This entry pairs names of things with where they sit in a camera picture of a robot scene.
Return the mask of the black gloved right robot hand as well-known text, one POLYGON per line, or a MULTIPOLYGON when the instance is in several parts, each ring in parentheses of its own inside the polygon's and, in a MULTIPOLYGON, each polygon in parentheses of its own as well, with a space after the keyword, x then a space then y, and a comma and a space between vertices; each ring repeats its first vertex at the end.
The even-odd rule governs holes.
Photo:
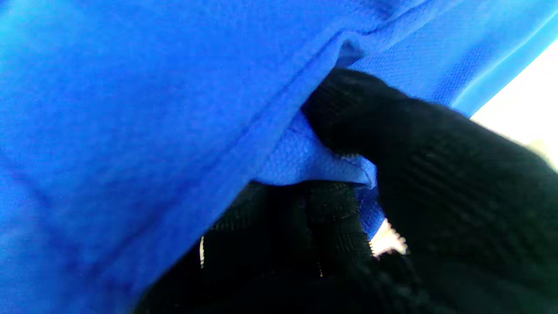
POLYGON ((557 173, 532 151, 369 74, 334 69, 304 113, 375 164, 407 253, 373 256, 355 189, 251 182, 136 314, 555 314, 557 173))

